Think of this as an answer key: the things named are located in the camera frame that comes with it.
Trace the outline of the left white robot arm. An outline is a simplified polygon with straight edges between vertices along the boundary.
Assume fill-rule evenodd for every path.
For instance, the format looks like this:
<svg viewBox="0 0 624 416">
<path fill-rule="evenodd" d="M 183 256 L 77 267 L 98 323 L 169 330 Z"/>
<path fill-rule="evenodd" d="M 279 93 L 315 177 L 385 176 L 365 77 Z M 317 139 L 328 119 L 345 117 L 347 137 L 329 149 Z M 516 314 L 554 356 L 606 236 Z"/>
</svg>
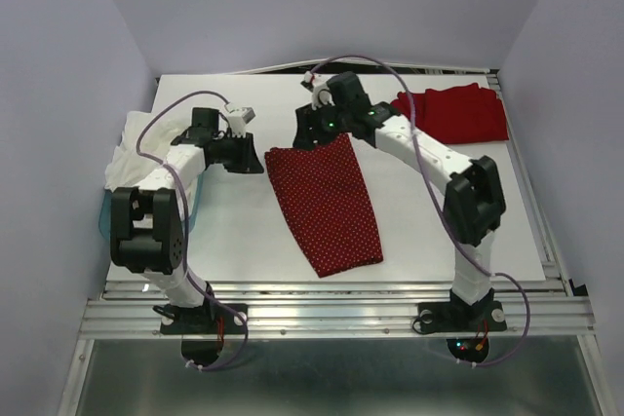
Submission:
<svg viewBox="0 0 624 416">
<path fill-rule="evenodd" d="M 232 173 L 261 174 L 264 168 L 254 149 L 247 124 L 255 117 L 250 107 L 221 113 L 196 107 L 191 125 L 170 143 L 165 157 L 131 187 L 113 191 L 110 209 L 112 263 L 142 275 L 168 298 L 194 331 L 216 323 L 215 305 L 207 296 L 210 285 L 188 266 L 190 188 L 212 165 Z"/>
</svg>

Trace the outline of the red polka dot skirt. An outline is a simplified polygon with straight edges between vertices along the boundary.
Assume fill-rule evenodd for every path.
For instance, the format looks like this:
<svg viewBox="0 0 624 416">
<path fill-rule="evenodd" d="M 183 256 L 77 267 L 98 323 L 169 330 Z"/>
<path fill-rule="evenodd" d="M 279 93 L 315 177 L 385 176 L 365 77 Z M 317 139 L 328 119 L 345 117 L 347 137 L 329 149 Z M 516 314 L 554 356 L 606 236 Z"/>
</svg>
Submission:
<svg viewBox="0 0 624 416">
<path fill-rule="evenodd" d="M 383 261 L 370 194 L 348 135 L 311 151 L 274 147 L 264 162 L 286 224 L 318 277 Z"/>
</svg>

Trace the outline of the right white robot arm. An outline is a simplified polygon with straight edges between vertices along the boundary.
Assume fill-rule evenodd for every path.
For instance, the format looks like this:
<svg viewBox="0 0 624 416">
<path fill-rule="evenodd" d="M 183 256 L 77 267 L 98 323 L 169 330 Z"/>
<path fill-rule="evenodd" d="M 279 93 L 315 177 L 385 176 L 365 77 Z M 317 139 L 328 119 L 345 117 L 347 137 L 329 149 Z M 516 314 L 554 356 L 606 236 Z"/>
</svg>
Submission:
<svg viewBox="0 0 624 416">
<path fill-rule="evenodd" d="M 418 129 L 391 104 L 372 103 L 353 72 L 326 79 L 308 71 L 301 85 L 311 101 L 295 111 L 294 148 L 314 150 L 350 134 L 420 173 L 454 244 L 448 316 L 460 328 L 479 322 L 482 304 L 493 295 L 491 246 L 506 210 L 496 162 L 458 153 Z"/>
</svg>

